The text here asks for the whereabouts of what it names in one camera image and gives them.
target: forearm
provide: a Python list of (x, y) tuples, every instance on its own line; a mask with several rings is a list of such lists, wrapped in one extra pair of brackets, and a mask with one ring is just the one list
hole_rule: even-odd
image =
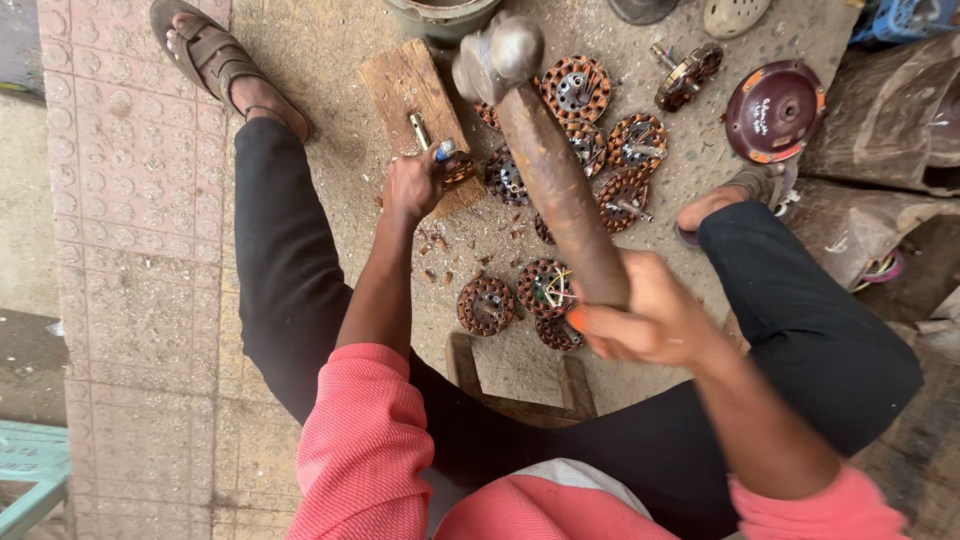
[(690, 368), (727, 461), (747, 489), (770, 499), (796, 500), (830, 486), (840, 455), (777, 394), (750, 358), (720, 338), (710, 356)]
[(337, 348), (379, 343), (410, 357), (410, 258), (417, 224), (384, 213), (367, 265), (353, 291)]

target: small hammer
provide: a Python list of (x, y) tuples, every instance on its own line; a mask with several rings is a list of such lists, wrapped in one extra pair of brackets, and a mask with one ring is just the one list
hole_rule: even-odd
[(542, 60), (537, 23), (501, 13), (483, 32), (464, 37), (453, 80), (465, 98), (495, 104), (527, 192), (577, 275), (580, 300), (626, 309), (627, 272), (600, 221), (584, 168), (530, 83)]

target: orange fingernail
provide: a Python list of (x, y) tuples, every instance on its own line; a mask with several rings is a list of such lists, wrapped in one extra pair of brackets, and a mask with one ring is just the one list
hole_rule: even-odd
[(584, 331), (584, 328), (587, 327), (586, 317), (584, 317), (584, 312), (582, 309), (572, 309), (566, 313), (566, 322), (570, 323), (570, 326), (577, 329), (580, 332)]

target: person's left hand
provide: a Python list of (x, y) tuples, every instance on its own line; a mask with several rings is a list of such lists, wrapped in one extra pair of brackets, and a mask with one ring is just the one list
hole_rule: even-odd
[(397, 158), (387, 167), (387, 186), (383, 194), (383, 213), (400, 225), (416, 226), (433, 211), (444, 197), (444, 171), (456, 166), (449, 161), (437, 163), (439, 142), (416, 157)]

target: person's right hand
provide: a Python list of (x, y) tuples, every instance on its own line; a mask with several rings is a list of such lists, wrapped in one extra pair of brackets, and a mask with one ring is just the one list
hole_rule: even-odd
[(659, 255), (619, 252), (630, 279), (630, 312), (581, 304), (566, 315), (598, 355), (690, 365), (717, 347), (732, 348)]

